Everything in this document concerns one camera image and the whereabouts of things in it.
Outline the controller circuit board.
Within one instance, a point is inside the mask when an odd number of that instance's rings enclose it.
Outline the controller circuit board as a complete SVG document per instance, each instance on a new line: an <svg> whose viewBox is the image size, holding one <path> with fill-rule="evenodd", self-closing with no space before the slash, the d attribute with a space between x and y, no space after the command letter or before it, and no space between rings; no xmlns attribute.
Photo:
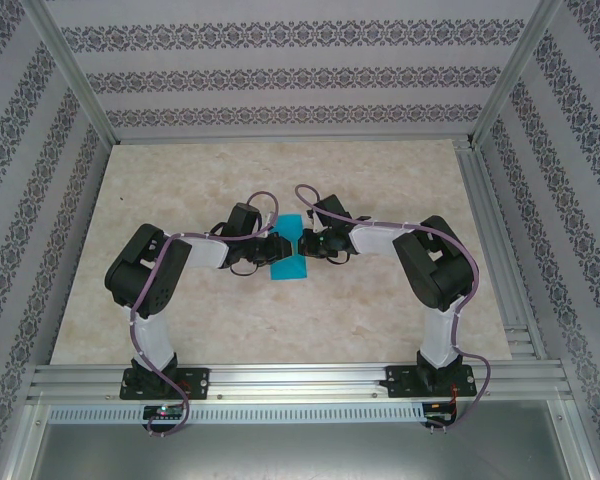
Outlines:
<svg viewBox="0 0 600 480"><path fill-rule="evenodd" d="M425 403L423 410L426 418L432 418L438 422L452 422L456 418L456 404L447 403Z"/></svg>
<svg viewBox="0 0 600 480"><path fill-rule="evenodd" d="M146 421L180 421L185 413L181 405L149 405L143 409L143 419Z"/></svg>

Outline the aluminium frame post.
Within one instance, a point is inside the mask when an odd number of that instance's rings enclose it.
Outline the aluminium frame post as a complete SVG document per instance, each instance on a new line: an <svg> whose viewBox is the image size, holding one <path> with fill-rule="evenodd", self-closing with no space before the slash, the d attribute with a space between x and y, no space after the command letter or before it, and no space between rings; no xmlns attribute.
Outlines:
<svg viewBox="0 0 600 480"><path fill-rule="evenodd" d="M45 0L20 0L25 13L50 51L68 86L77 97L101 141L111 150L120 143L85 73L77 62Z"/></svg>
<svg viewBox="0 0 600 480"><path fill-rule="evenodd" d="M488 136L491 125L495 122L510 91L523 73L561 3L562 0L538 0L533 14L476 121L470 135L470 144L473 148L479 147Z"/></svg>

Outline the blue cloth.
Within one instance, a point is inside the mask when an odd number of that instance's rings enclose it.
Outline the blue cloth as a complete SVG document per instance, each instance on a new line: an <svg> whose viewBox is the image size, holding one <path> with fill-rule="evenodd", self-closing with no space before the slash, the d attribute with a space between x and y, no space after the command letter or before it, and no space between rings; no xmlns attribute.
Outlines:
<svg viewBox="0 0 600 480"><path fill-rule="evenodd" d="M273 281L305 279L307 277L306 258L298 253L298 241L303 234L301 215L280 215L273 231L290 242L291 256L274 263L270 267L270 278Z"/></svg>

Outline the aluminium side rail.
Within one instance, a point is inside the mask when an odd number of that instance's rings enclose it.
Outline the aluminium side rail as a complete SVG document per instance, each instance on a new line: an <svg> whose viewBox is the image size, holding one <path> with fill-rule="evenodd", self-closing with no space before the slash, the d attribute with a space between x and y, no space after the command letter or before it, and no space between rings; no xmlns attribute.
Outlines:
<svg viewBox="0 0 600 480"><path fill-rule="evenodd" d="M467 140L455 140L453 148L512 357L546 360L548 355L482 157Z"/></svg>

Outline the left controller circuit board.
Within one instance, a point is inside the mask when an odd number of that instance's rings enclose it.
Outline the left controller circuit board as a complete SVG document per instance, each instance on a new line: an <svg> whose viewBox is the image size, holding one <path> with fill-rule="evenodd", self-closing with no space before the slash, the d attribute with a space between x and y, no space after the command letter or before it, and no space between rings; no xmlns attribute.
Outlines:
<svg viewBox="0 0 600 480"><path fill-rule="evenodd" d="M143 409L143 419L146 421L180 421L185 413L181 405L149 405Z"/></svg>

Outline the long aluminium mounting rail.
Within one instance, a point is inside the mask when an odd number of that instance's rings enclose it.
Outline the long aluminium mounting rail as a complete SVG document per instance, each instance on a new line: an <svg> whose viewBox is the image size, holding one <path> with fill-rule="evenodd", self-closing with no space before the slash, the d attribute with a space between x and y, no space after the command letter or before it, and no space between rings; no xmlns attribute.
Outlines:
<svg viewBox="0 0 600 480"><path fill-rule="evenodd" d="M383 363L210 365L210 403L388 402ZM495 361L491 374L471 364L484 401L571 400L559 360ZM50 365L34 369L26 400L32 404L119 402L123 365Z"/></svg>

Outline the right controller circuit board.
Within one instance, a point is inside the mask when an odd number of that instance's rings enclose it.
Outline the right controller circuit board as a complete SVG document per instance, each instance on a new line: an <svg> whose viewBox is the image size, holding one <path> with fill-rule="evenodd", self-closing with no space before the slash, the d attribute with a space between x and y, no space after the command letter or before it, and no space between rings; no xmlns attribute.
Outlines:
<svg viewBox="0 0 600 480"><path fill-rule="evenodd" d="M423 410L426 418L432 418L438 422L452 422L456 418L456 404L447 403L425 403Z"/></svg>

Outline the grey sheet metal panel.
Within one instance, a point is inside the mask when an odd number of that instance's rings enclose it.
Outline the grey sheet metal panel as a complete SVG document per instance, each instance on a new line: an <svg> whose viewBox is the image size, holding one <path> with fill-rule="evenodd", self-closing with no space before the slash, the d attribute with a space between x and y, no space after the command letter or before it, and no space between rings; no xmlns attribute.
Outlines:
<svg viewBox="0 0 600 480"><path fill-rule="evenodd" d="M429 434L410 424L53 425L34 480L571 480L554 441Z"/></svg>

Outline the aluminium left frame post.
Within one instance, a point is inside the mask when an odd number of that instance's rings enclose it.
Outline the aluminium left frame post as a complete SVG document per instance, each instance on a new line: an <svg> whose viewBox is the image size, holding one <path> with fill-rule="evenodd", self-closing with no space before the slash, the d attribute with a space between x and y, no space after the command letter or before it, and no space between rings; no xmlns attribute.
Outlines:
<svg viewBox="0 0 600 480"><path fill-rule="evenodd" d="M77 97L101 141L111 150L120 143L85 73L77 62L45 0L20 0L25 13L50 51L68 86Z"/></svg>

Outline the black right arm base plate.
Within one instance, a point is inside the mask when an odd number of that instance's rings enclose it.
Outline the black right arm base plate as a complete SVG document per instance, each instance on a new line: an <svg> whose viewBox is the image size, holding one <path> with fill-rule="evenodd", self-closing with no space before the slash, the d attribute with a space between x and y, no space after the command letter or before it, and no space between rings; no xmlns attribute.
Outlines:
<svg viewBox="0 0 600 480"><path fill-rule="evenodd" d="M385 369L386 379L380 384L390 398L450 397L456 387L459 397L475 397L477 387L469 365L428 369L415 365L391 365Z"/></svg>

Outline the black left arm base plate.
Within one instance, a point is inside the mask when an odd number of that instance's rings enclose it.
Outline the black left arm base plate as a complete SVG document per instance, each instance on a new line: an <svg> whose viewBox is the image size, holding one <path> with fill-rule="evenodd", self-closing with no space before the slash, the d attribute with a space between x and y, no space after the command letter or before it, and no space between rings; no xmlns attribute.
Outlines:
<svg viewBox="0 0 600 480"><path fill-rule="evenodd" d="M205 368L177 367L171 372L174 383L189 400L205 400L210 371ZM178 390L155 372L143 368L124 370L119 391L122 400L181 400Z"/></svg>

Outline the aluminium right frame post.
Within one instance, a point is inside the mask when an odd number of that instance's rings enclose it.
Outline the aluminium right frame post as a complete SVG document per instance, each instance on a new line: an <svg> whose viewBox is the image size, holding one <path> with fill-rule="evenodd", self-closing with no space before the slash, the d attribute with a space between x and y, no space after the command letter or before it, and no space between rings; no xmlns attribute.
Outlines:
<svg viewBox="0 0 600 480"><path fill-rule="evenodd" d="M491 125L495 122L510 91L523 73L561 3L562 0L538 0L533 14L476 121L470 135L470 144L473 148L479 147L488 136Z"/></svg>

